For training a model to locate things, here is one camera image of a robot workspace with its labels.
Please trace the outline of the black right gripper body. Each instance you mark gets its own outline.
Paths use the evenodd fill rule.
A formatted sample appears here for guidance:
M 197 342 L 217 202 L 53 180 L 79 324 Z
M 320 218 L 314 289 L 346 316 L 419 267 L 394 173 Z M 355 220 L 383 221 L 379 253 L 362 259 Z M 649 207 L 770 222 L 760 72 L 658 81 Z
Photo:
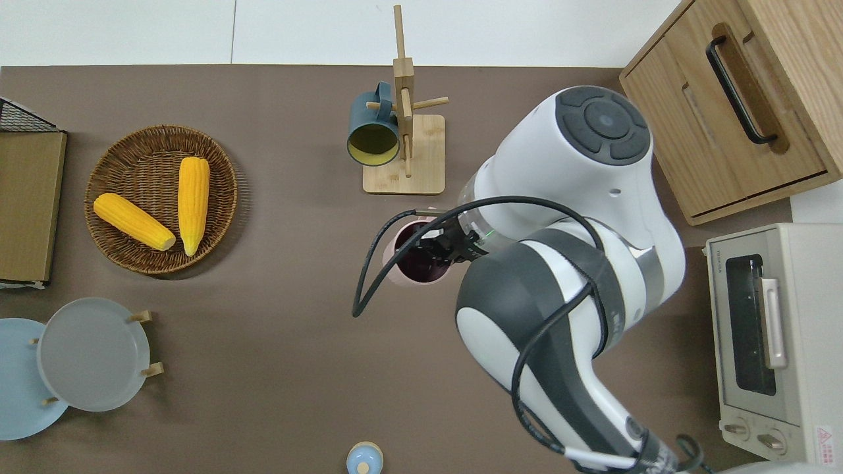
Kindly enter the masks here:
M 443 222 L 436 231 L 443 247 L 443 256 L 461 256 L 462 261 L 475 261 L 489 252 L 479 246 L 479 234 L 474 230 L 464 231 L 458 218 Z

